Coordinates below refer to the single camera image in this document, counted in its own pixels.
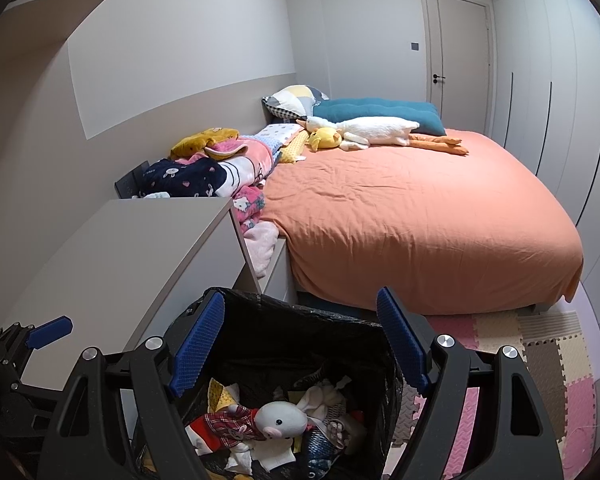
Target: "teal pillow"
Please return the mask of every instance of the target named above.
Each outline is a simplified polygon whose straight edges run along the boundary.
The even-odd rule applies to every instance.
[[[358,117],[400,117],[420,123],[414,133],[443,137],[446,135],[436,105],[411,101],[389,101],[375,97],[332,99],[314,107],[314,116],[341,123]]]

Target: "stuffed pig toy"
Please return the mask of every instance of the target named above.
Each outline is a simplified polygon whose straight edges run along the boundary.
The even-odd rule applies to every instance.
[[[249,440],[269,440],[300,436],[307,427],[307,416],[290,402],[270,402],[261,408],[231,404],[219,412],[205,413],[186,427],[198,455],[219,449],[247,452]]]

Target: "navy blue clothing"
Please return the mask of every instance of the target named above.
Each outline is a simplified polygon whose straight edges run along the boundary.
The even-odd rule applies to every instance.
[[[208,157],[193,164],[180,164],[164,158],[152,164],[143,176],[142,196],[160,191],[166,191],[172,197],[215,196],[216,190],[226,180],[226,171]]]

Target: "white dresser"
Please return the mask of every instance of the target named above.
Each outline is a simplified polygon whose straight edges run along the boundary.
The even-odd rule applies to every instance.
[[[285,241],[256,279],[231,205],[225,198],[107,202],[6,313],[3,327],[60,316],[74,324],[71,335],[33,352],[22,381],[61,390],[85,348],[121,352],[162,335],[211,286],[294,303]]]

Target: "white goose plush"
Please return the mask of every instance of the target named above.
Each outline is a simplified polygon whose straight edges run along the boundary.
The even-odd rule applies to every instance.
[[[346,152],[365,150],[372,144],[408,146],[409,134],[419,127],[419,123],[398,117],[360,117],[338,124],[320,117],[309,117],[305,126],[309,133],[320,128],[335,128],[342,134],[340,148]]]
[[[360,117],[338,124],[327,119],[309,117],[298,121],[310,134],[320,128],[334,128],[342,135],[340,149],[345,152],[366,150],[369,146],[411,146],[435,152],[467,155],[469,150],[460,146],[462,139],[455,137],[434,137],[411,132],[420,127],[419,123],[398,117]]]

